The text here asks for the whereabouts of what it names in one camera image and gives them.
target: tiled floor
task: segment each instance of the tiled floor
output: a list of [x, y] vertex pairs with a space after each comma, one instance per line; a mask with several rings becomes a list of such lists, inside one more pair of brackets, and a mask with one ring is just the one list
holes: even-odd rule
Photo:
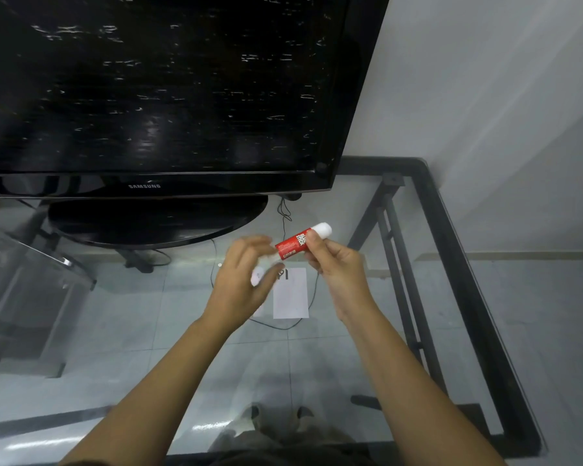
[[[175, 261], [153, 274], [118, 263], [101, 265], [62, 377], [0, 374], [0, 421], [118, 402], [201, 314], [218, 261]], [[583, 465], [583, 261], [478, 261], [472, 266], [548, 443], [544, 458], [513, 463]], [[417, 263], [415, 273], [451, 398], [481, 403], [490, 430], [500, 432], [441, 264]], [[308, 275], [311, 298], [315, 272]], [[295, 328], [281, 331], [247, 322], [233, 334], [196, 392], [171, 454], [206, 450], [251, 401], [266, 406], [267, 419], [278, 429], [284, 429], [295, 407], [306, 405], [358, 441], [389, 440], [380, 412], [349, 401], [352, 394], [372, 395], [371, 384], [324, 282], [317, 285], [311, 318]], [[390, 280], [371, 279], [370, 287], [401, 331]], [[291, 325], [272, 321], [272, 297], [263, 320]], [[97, 422], [0, 439], [0, 465], [56, 461]]]

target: white paper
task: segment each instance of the white paper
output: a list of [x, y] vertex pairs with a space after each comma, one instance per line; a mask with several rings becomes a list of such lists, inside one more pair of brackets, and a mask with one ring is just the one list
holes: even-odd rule
[[[265, 271], [261, 266], [257, 266], [253, 273], [250, 275], [250, 284], [256, 286], [261, 281], [261, 278], [264, 277]], [[264, 315], [264, 305], [260, 305], [259, 308], [253, 314], [253, 317], [261, 317]]]
[[285, 268], [274, 283], [274, 318], [306, 319], [309, 298], [306, 290], [306, 268]]

